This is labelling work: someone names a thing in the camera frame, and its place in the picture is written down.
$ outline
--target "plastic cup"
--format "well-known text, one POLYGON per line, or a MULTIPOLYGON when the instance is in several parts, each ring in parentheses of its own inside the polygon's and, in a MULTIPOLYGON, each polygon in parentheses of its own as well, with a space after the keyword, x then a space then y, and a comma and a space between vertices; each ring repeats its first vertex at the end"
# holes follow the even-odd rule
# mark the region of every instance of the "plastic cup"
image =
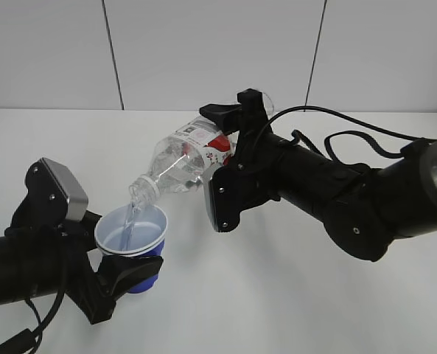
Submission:
MULTIPOLYGON (((122 239, 125 218, 130 206, 125 205, 100 218, 94 231, 97 248, 104 255, 116 254, 123 257, 160 256, 164 248, 167 230, 167 216, 158 206, 149 206, 135 219, 130 247, 122 251, 122 239)), ((154 285, 158 275, 148 278, 133 286, 128 293, 139 294, 154 285)))

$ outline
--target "cable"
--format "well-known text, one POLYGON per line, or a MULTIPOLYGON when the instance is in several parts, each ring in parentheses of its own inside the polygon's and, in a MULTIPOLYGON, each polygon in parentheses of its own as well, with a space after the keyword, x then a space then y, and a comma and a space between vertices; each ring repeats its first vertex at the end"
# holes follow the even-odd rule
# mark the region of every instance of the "cable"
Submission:
POLYGON ((306 136, 305 134, 303 134, 301 131, 298 130, 294 130, 297 134, 297 137, 314 153, 317 153, 318 155, 323 156, 322 152, 319 151, 319 149, 316 147, 315 144, 313 144, 313 142, 310 140, 310 138, 308 136, 306 136))
POLYGON ((63 251, 63 247, 60 245, 60 252, 61 252, 61 284, 59 289, 56 293, 55 301, 53 302, 53 305, 49 309, 46 317, 44 320, 38 325, 38 327, 33 330, 34 336, 39 336, 43 330, 48 327, 49 323, 54 319, 56 316, 57 311, 61 307, 61 303, 63 302, 64 294, 66 293, 66 286, 67 286, 67 279, 68 279, 68 267, 66 262, 66 256, 63 251))
POLYGON ((331 138, 339 135, 354 135, 364 139, 372 149, 382 157, 387 159, 401 159, 403 155, 401 153, 391 153, 385 150, 383 147, 379 145, 379 143, 369 134, 364 133, 362 131, 340 131, 338 133, 331 134, 327 136, 324 140, 324 147, 326 148, 326 152, 328 153, 331 160, 334 162, 339 162, 340 164, 344 164, 335 154, 333 148, 331 146, 331 138))
MULTIPOLYGON (((30 298, 26 298, 25 303, 28 305, 29 308, 32 309, 33 313, 35 314, 36 320, 38 321, 38 326, 41 325, 40 313, 36 309, 33 301, 30 298)), ((43 332, 40 333, 40 335, 38 336, 38 339, 36 341, 36 345, 33 347, 33 349, 30 350, 30 352, 28 354, 35 354, 41 345, 41 341, 43 341, 43 332)))
MULTIPOLYGON (((268 120, 268 122, 262 127, 262 129, 259 131, 259 133, 257 134, 253 146, 251 148, 251 155, 253 156, 255 151, 256 151, 256 146, 257 143, 259 142, 259 140, 261 139, 262 135, 264 134, 264 132, 266 131, 267 128, 269 128, 269 126, 274 123, 278 118, 284 116, 285 114, 288 114, 290 112, 297 112, 297 111, 304 111, 304 110, 309 110, 309 111, 318 111, 318 112, 323 112, 326 114, 331 114, 333 116, 339 117, 341 119, 347 120, 351 123, 354 124, 358 124, 361 125, 365 128, 371 129, 373 131, 378 131, 379 133, 385 134, 385 135, 389 135, 392 136, 394 138, 399 138, 399 139, 404 139, 404 140, 409 140, 409 141, 415 141, 420 139, 419 137, 416 136, 411 136, 411 135, 405 135, 405 134, 401 134, 401 133, 397 133, 394 131, 390 131, 381 127, 377 127, 376 125, 372 125, 363 121, 360 121, 358 119, 355 119, 353 117, 347 116, 345 114, 342 114, 340 112, 337 111, 333 111, 332 109, 328 109, 328 108, 323 108, 323 107, 318 107, 315 105, 299 105, 296 107, 290 107, 287 109, 284 109, 283 111, 279 112, 278 114, 276 114, 274 117, 272 117, 271 119, 268 120)), ((436 139, 427 139, 428 142, 435 142, 437 141, 436 139)))

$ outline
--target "red and white label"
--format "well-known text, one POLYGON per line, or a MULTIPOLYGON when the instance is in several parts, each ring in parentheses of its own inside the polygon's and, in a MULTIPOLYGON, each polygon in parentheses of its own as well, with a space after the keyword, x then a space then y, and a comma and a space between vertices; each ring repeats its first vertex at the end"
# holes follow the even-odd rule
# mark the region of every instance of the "red and white label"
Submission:
POLYGON ((173 136, 188 142, 200 152, 205 162, 205 169, 213 164, 225 164, 231 155, 228 138, 207 118, 198 117, 192 120, 178 129, 173 136))

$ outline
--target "table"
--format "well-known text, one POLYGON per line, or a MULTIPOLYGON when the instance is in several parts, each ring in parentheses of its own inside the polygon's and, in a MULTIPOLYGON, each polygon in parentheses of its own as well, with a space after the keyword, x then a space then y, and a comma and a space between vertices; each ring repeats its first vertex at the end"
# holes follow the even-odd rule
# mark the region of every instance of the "table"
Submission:
MULTIPOLYGON (((0 236, 42 156, 65 164, 106 213, 127 203, 127 186, 154 144, 194 112, 0 110, 0 236)), ((437 114, 354 114, 366 122, 437 138, 437 114)), ((275 132, 301 129, 322 146, 338 118, 299 113, 275 132)), ((388 150, 404 145, 373 134, 388 150)), ((355 137, 338 137, 345 162, 387 166, 355 137)), ((168 195, 164 266, 154 288, 122 298, 112 320, 90 326, 65 299, 40 353, 437 353, 437 232, 395 242, 377 263, 342 252, 323 226, 286 201, 242 214, 238 229, 215 233, 203 192, 168 195)), ((92 263, 100 255, 93 251, 92 263)), ((53 296, 35 299, 44 316, 53 296)), ((35 318, 22 302, 0 306, 0 343, 35 318)))

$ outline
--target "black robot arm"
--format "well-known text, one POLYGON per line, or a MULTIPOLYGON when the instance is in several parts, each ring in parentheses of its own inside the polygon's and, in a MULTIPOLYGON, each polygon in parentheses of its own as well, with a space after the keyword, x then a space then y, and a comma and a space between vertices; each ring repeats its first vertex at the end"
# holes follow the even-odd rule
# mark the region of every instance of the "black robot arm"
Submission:
POLYGON ((300 146, 298 131, 291 142, 273 134, 261 92, 241 92, 238 102, 200 109, 226 133, 240 132, 234 157, 204 176, 216 231, 235 229, 241 211, 280 198, 323 222, 339 247, 363 260, 380 259, 393 240, 437 230, 437 141, 416 139, 383 170, 346 165, 300 146))

